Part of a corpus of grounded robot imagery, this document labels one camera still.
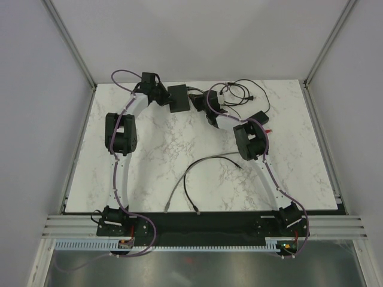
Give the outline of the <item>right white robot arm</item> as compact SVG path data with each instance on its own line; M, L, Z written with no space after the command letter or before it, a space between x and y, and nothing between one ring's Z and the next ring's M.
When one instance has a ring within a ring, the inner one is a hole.
M264 123L265 116L255 114L240 120L221 109L215 91L189 96L197 111L203 111L210 125L217 129L232 132L240 156L255 168L266 192L269 195L274 217L273 227L276 233L287 236L295 229L295 223L301 220L297 202L283 192L276 172L269 160L269 139Z

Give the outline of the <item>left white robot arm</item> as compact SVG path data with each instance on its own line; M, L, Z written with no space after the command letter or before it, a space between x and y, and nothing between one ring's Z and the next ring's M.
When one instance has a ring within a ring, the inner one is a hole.
M161 82L152 85L138 83L122 110L105 116L105 147L112 164L107 206L123 213L129 213L127 182L132 154L138 145L136 119L151 102L158 105L172 102L171 94Z

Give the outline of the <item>black network switch box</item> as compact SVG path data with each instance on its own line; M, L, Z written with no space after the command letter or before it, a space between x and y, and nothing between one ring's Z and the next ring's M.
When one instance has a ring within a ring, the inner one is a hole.
M187 86L185 84L169 86L172 102L169 104L170 113L185 112L190 110Z

